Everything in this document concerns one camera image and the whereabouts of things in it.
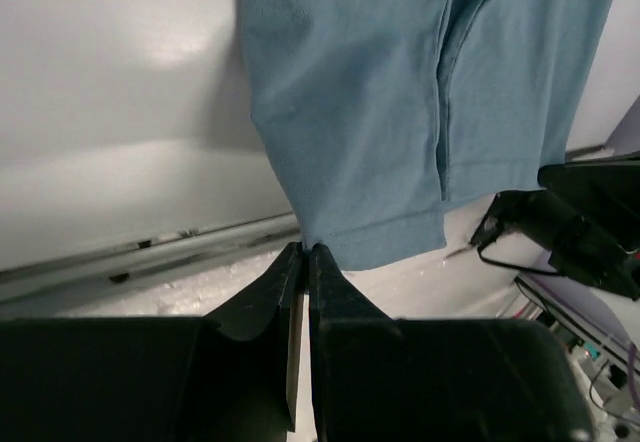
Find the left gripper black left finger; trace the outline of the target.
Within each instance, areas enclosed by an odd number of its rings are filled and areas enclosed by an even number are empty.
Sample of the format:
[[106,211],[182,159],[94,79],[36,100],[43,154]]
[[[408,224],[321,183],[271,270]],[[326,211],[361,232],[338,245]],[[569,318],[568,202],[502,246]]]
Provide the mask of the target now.
[[295,429],[304,254],[289,243],[255,281],[203,322],[206,435],[285,435]]

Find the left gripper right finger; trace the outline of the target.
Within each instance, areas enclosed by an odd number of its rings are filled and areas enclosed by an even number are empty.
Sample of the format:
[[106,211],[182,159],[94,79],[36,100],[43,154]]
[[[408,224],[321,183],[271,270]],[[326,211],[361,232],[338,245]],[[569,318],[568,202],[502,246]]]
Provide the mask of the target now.
[[321,441],[389,441],[400,379],[398,324],[316,245],[309,262],[309,333],[314,421]]

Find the teal t-shirt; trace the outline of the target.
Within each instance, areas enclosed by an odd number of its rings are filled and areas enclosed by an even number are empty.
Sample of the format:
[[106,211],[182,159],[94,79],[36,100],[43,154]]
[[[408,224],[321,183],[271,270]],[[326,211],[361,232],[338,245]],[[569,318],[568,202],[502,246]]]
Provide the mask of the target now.
[[564,160],[613,0],[243,0],[251,119],[302,244],[367,270]]

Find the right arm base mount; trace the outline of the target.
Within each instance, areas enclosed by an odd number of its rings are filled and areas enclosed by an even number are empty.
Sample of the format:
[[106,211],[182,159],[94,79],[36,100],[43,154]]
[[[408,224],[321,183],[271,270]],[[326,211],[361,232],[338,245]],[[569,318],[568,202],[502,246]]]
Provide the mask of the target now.
[[[495,267],[567,277],[639,299],[639,153],[548,165],[535,191],[498,193],[471,238]],[[551,271],[488,259],[483,251],[518,232],[550,252]]]

